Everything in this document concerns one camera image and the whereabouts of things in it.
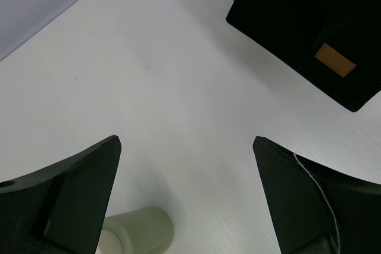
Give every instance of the white table surface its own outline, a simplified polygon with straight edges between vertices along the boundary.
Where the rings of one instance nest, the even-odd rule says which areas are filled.
[[[164,208],[168,254],[280,253],[255,136],[381,183],[381,94],[347,111],[228,25],[231,4],[74,4],[0,62],[0,181],[117,134],[108,215]]]

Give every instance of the cup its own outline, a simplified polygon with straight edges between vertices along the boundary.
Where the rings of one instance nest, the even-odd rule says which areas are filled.
[[[173,239],[171,219],[158,208],[139,209],[106,217],[99,242],[102,242],[102,238],[104,241],[110,241],[111,235],[105,231],[110,231],[117,236],[123,254],[163,254]],[[112,240],[113,245],[118,244],[114,238]]]

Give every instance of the hole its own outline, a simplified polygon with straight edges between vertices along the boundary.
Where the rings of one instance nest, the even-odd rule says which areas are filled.
[[[3,181],[2,183],[0,183],[0,188],[9,187],[9,186],[12,186],[13,184],[15,184],[14,181]]]

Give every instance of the rectangular tag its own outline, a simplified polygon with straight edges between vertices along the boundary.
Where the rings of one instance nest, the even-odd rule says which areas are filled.
[[[339,54],[336,50],[325,43],[321,46],[320,50],[317,51],[315,58],[342,77],[345,77],[356,67],[353,62]]]

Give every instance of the black plastic part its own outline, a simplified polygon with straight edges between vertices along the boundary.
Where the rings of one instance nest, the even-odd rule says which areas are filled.
[[[118,137],[111,136],[0,183],[0,253],[94,254],[120,152]]]
[[[380,18],[381,0],[234,0],[227,22],[357,111],[381,90]],[[315,58],[323,43],[356,67],[331,70]]]
[[[264,137],[255,139],[254,153],[282,254],[335,254],[333,215],[293,153]],[[298,159],[335,213],[341,254],[381,253],[381,185]]]

